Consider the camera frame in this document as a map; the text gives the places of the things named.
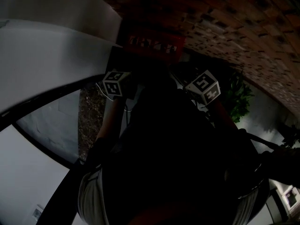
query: brick ceiling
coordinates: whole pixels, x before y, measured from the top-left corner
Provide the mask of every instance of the brick ceiling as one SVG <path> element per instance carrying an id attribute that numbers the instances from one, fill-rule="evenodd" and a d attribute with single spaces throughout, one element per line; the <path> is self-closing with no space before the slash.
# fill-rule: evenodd
<path id="1" fill-rule="evenodd" d="M 300 0 L 105 0 L 122 17 L 185 36 L 236 64 L 300 118 Z"/>

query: person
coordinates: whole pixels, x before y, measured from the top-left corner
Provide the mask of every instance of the person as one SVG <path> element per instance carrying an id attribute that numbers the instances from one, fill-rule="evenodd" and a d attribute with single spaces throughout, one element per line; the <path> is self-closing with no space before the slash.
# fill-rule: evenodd
<path id="1" fill-rule="evenodd" d="M 233 224 L 226 170 L 251 160 L 221 103 L 213 127 L 174 80 L 146 87 L 119 137 L 126 103 L 114 99 L 90 149 L 78 194 L 89 225 Z"/>

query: black pole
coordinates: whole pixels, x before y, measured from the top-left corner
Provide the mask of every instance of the black pole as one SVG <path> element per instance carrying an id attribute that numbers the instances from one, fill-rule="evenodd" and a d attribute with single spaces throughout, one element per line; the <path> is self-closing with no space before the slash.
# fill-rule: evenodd
<path id="1" fill-rule="evenodd" d="M 83 165 L 77 160 L 49 200 L 37 225 L 72 225 L 83 175 Z"/>
<path id="2" fill-rule="evenodd" d="M 278 149 L 281 149 L 280 146 L 278 146 L 277 144 L 275 143 L 272 143 L 272 142 L 268 142 L 268 141 L 265 141 L 263 140 L 262 138 L 258 137 L 258 136 L 255 136 L 253 134 L 250 134 L 250 133 L 247 133 L 248 134 L 248 137 L 251 139 L 251 140 L 254 140 L 254 141 L 257 141 L 259 143 L 262 143 L 266 146 L 268 146 L 269 148 L 273 149 L 273 150 L 278 150 Z"/>

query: wire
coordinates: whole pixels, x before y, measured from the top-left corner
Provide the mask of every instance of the wire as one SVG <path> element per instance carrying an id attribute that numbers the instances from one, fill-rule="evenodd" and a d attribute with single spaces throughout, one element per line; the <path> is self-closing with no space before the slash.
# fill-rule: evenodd
<path id="1" fill-rule="evenodd" d="M 102 89 L 100 88 L 100 86 L 98 85 L 98 83 L 96 83 L 96 85 L 99 87 L 99 89 L 100 89 L 100 91 L 102 92 L 102 94 L 103 94 L 105 97 L 107 97 L 109 100 L 111 100 L 111 101 L 113 102 L 113 100 L 112 100 L 110 97 L 108 97 L 106 94 L 104 94 L 104 92 L 102 91 Z"/>
<path id="2" fill-rule="evenodd" d="M 126 126 L 128 126 L 128 107 L 126 104 L 125 107 L 126 107 Z"/>
<path id="3" fill-rule="evenodd" d="M 100 89 L 100 91 L 101 91 L 101 93 L 105 96 L 105 97 L 107 97 L 109 100 L 111 100 L 112 102 L 113 102 L 113 100 L 109 97 L 109 96 L 107 96 L 103 91 L 102 91 L 102 89 L 100 88 L 100 86 L 98 85 L 98 83 L 96 83 L 96 85 L 97 85 L 97 87 L 99 87 L 99 89 Z M 126 109 L 124 109 L 124 111 L 126 111 L 126 112 L 131 112 L 132 111 L 132 109 L 131 110 L 129 110 L 128 111 L 128 107 L 127 107 L 127 105 L 125 104 L 125 106 L 126 106 Z"/>

